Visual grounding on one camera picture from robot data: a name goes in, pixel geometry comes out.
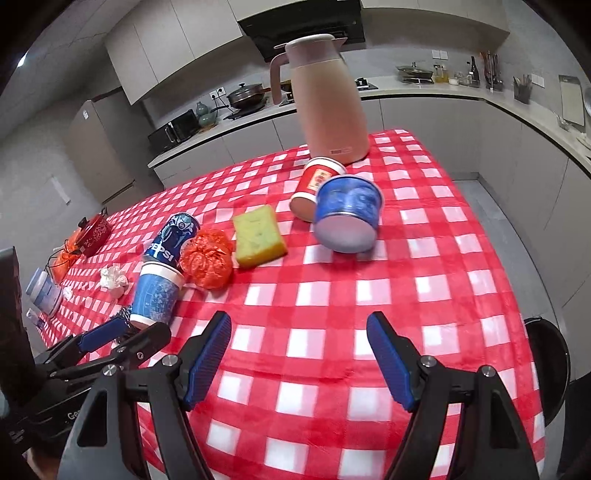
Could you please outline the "grey refrigerator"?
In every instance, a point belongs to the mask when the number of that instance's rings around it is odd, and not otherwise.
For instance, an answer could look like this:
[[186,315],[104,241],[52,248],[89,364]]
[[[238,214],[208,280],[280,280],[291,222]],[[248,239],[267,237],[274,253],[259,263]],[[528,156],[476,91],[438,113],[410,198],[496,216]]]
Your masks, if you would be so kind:
[[68,157],[101,207],[114,213],[163,190],[148,167],[153,128],[118,87],[87,100],[65,136]]

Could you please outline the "round metal steamer tray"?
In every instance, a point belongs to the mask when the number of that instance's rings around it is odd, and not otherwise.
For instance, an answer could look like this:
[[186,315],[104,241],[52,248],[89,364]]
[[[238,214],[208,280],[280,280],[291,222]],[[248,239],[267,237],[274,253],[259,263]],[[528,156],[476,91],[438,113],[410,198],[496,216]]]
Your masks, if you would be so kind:
[[588,114],[588,116],[591,116],[591,87],[588,87],[585,89],[584,91],[584,95],[583,95],[583,100],[584,100],[584,107],[585,107],[585,111]]

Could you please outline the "black range hood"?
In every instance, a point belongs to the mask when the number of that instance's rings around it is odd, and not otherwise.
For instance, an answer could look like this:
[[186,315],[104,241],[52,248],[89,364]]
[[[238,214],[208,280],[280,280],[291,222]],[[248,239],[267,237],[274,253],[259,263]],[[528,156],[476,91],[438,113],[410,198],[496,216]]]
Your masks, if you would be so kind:
[[297,1],[238,20],[270,63],[284,52],[284,45],[297,38],[331,34],[346,38],[346,45],[366,42],[360,1]]

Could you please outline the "yellow green sponge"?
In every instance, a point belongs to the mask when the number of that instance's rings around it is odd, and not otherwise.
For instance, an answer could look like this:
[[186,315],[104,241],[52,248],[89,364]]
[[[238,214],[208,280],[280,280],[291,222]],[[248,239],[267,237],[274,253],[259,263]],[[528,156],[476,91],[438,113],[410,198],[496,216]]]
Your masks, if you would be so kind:
[[287,254],[287,243],[280,234],[276,212],[270,205],[236,215],[235,259],[242,269],[276,260]]

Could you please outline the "black microwave oven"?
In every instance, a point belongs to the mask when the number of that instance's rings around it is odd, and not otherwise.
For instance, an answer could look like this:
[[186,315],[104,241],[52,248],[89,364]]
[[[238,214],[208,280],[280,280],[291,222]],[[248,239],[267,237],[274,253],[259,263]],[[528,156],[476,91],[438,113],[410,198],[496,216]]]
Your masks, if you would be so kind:
[[148,136],[148,141],[153,153],[160,155],[185,142],[198,130],[198,117],[189,109],[154,130]]

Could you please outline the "small red kettle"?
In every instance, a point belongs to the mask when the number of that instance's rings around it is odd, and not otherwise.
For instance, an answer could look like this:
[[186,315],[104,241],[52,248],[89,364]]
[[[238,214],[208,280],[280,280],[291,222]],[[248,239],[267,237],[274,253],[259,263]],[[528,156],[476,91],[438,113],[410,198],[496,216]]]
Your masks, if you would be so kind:
[[108,223],[108,211],[103,207],[90,220],[83,217],[78,222],[79,232],[74,241],[76,249],[89,258],[97,254],[98,250],[108,240],[112,228]]

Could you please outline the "gas stove top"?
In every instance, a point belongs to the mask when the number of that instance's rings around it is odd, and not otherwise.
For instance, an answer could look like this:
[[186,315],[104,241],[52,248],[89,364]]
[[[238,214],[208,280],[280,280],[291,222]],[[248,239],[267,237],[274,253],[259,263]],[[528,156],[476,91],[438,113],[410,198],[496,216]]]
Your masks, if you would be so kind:
[[377,86],[373,83],[370,83],[370,81],[367,78],[356,78],[355,83],[356,89],[358,89],[359,91],[377,90]]

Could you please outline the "black wok on stove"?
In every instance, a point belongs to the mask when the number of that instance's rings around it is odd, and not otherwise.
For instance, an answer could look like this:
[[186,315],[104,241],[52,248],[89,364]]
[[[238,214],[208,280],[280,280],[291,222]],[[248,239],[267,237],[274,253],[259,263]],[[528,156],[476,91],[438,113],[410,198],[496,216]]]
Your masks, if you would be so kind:
[[238,110],[252,109],[263,103],[266,99],[266,88],[262,83],[240,83],[238,89],[226,95],[231,108]]

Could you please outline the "blue blueberry paper bowl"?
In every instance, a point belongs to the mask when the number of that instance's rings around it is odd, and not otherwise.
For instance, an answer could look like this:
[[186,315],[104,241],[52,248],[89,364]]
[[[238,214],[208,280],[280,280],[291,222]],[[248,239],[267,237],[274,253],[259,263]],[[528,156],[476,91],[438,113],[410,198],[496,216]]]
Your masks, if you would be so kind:
[[366,178],[346,174],[326,180],[318,189],[312,233],[329,250],[363,253],[377,241],[384,198]]

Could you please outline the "red checkered tablecloth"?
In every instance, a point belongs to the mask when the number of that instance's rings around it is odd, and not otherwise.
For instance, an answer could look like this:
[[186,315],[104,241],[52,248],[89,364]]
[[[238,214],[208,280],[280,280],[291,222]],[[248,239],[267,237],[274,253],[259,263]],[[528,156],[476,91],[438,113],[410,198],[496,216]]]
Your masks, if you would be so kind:
[[79,260],[71,294],[42,330],[47,344],[106,321],[119,303],[101,289],[103,267],[130,280],[165,221],[185,212],[232,235],[235,216],[276,211],[287,254],[236,270],[217,293],[187,285],[169,352],[228,312],[232,338],[190,423],[218,479],[380,479],[407,428],[367,339],[382,311],[418,350],[474,371],[494,366],[542,462],[544,417],[535,365],[510,282],[484,229],[445,170],[408,131],[370,139],[349,172],[372,180],[385,203],[375,248],[339,255],[290,212],[310,153],[297,147],[172,187],[113,214],[107,243]]

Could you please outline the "blue white paper cup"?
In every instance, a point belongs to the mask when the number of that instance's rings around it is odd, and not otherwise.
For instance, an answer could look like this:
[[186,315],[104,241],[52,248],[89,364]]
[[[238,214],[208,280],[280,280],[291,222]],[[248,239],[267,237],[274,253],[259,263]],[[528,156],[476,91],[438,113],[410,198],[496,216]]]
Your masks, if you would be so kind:
[[184,283],[178,270],[156,261],[144,262],[131,305],[131,325],[140,330],[154,323],[169,325]]

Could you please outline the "dark glass bottle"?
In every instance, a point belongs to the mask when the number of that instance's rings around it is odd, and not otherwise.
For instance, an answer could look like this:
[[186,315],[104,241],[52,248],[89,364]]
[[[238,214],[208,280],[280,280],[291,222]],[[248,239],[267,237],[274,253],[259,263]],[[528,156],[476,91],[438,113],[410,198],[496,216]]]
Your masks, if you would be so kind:
[[479,88],[480,87],[480,74],[479,74],[479,70],[476,65],[476,60],[475,60],[474,56],[471,57],[470,70],[469,70],[468,76],[469,76],[469,80],[470,80],[469,85],[474,88]]

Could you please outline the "crumpled white tissue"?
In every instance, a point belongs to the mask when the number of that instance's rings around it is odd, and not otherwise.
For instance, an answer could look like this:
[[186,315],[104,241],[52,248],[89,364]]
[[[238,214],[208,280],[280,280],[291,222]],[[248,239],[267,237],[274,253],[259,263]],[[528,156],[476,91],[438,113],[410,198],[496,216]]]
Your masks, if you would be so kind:
[[118,300],[125,293],[128,280],[118,265],[111,265],[100,270],[99,287]]

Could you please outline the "white cutting board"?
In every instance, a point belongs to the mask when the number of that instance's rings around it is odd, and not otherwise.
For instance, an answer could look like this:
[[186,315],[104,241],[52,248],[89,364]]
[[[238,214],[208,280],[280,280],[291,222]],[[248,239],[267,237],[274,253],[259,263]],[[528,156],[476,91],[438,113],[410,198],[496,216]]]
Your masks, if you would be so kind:
[[580,131],[585,127],[585,107],[580,80],[574,76],[559,76],[562,118]]

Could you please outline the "steel pan on counter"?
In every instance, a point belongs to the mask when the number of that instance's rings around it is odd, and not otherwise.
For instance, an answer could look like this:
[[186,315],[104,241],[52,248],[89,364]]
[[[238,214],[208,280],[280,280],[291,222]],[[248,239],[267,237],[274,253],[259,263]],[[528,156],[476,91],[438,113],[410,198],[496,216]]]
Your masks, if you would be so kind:
[[404,83],[433,84],[433,71],[420,68],[416,62],[407,66],[398,66],[399,79]]

